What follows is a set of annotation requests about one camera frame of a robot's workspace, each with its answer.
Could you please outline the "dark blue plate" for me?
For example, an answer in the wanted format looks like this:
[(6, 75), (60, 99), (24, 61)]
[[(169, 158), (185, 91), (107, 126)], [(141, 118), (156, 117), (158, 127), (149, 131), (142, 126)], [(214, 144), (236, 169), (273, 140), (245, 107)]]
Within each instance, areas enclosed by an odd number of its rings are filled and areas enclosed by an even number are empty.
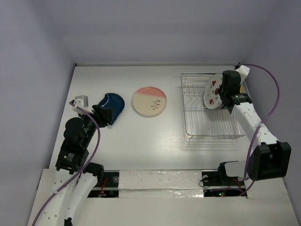
[(125, 101), (120, 95), (116, 93), (106, 93), (104, 95), (104, 98), (98, 103), (98, 105), (103, 109), (113, 109), (114, 124), (125, 107)]

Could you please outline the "white patterned plate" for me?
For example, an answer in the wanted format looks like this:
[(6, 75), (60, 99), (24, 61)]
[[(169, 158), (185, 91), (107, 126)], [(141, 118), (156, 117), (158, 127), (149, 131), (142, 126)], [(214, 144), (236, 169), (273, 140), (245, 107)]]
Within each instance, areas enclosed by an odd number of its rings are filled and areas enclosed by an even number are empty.
[(204, 105), (209, 110), (214, 110), (222, 105), (219, 88), (222, 84), (222, 74), (216, 73), (207, 82), (204, 90), (203, 101)]

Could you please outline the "pink and cream plate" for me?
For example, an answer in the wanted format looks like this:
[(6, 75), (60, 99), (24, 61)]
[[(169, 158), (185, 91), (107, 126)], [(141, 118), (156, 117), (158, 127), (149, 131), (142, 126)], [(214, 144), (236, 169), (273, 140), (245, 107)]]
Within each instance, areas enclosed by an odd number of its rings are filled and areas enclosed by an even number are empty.
[(166, 107), (167, 97), (165, 93), (156, 87), (143, 87), (132, 96), (134, 110), (143, 117), (156, 117)]

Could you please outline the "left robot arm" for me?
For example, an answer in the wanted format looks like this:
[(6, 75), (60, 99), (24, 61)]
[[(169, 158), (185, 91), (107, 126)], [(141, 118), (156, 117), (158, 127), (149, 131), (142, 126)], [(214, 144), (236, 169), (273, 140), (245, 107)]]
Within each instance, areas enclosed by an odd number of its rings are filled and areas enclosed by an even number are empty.
[(101, 137), (100, 128), (111, 124), (113, 109), (94, 105), (91, 111), (70, 102), (79, 117), (65, 125), (64, 141), (55, 164), (52, 194), (40, 208), (32, 225), (72, 226), (85, 199), (94, 186), (104, 181), (103, 165), (92, 163), (96, 152), (87, 150), (93, 135)]

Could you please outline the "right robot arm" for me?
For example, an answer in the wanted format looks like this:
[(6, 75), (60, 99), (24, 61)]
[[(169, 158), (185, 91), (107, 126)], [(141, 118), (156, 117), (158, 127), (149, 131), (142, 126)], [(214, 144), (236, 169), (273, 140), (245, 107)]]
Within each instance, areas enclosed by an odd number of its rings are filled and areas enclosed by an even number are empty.
[(240, 93), (240, 83), (241, 74), (238, 71), (224, 71), (219, 95), (226, 109), (244, 130), (250, 145), (245, 162), (226, 163), (225, 169), (216, 173), (217, 181), (223, 185), (231, 182), (233, 170), (237, 170), (244, 180), (283, 178), (287, 174), (291, 146), (270, 132), (265, 125), (266, 119), (259, 117), (250, 97)]

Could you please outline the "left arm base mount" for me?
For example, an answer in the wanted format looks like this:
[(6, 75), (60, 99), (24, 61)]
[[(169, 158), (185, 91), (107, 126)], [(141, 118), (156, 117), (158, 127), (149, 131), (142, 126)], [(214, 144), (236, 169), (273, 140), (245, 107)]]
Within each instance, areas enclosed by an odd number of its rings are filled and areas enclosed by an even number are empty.
[(101, 182), (90, 191), (88, 198), (118, 198), (119, 171), (105, 171)]

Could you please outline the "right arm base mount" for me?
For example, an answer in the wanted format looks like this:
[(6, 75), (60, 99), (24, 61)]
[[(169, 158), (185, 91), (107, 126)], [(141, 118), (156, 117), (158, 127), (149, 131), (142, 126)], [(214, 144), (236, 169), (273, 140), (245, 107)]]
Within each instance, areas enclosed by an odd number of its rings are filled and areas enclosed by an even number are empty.
[(222, 177), (218, 171), (203, 171), (199, 186), (205, 197), (238, 197), (246, 190), (238, 177)]

